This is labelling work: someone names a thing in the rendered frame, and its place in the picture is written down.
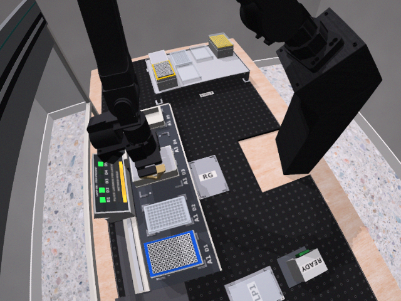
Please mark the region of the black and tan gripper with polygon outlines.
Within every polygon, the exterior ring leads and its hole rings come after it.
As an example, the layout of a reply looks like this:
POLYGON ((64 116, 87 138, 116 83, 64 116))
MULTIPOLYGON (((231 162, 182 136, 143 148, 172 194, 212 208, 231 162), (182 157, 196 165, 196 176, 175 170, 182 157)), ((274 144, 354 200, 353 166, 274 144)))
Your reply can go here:
POLYGON ((141 179, 153 179, 158 180, 161 178, 162 174, 165 172, 165 165, 162 163, 162 158, 160 155, 160 144, 158 140, 158 135, 155 129, 151 129, 151 134, 148 140, 144 143, 133 144, 129 142, 131 145, 142 147, 146 159, 136 161, 135 167, 137 168, 137 173, 139 178, 141 179), (150 166, 153 165, 154 166, 150 166), (161 164, 161 165, 159 165, 161 164), (159 166, 156 166, 159 165, 159 166), (146 167, 150 166, 150 167, 146 167), (153 176, 157 174, 157 177, 153 176))

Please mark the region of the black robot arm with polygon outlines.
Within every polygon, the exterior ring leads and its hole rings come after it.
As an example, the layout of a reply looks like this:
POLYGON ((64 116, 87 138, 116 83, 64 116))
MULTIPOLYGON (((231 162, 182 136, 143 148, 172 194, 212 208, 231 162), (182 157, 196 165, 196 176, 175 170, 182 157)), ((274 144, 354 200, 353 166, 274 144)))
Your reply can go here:
MULTIPOLYGON (((114 164, 125 151, 133 162, 146 159, 141 145, 151 134, 138 110, 140 87, 123 31, 117 0, 77 0, 96 59, 108 112, 90 118, 87 132, 97 156, 114 164), (130 125, 129 125, 130 124, 130 125)), ((284 50, 312 73, 344 45, 297 0, 236 0, 243 24, 284 50)))

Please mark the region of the blue tip rack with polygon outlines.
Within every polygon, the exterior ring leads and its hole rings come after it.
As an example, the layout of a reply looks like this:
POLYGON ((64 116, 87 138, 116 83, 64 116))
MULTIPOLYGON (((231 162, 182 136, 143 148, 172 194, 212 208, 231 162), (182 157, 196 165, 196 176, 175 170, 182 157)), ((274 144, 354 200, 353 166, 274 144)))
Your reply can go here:
POLYGON ((151 278, 203 266, 194 230, 144 243, 151 278))

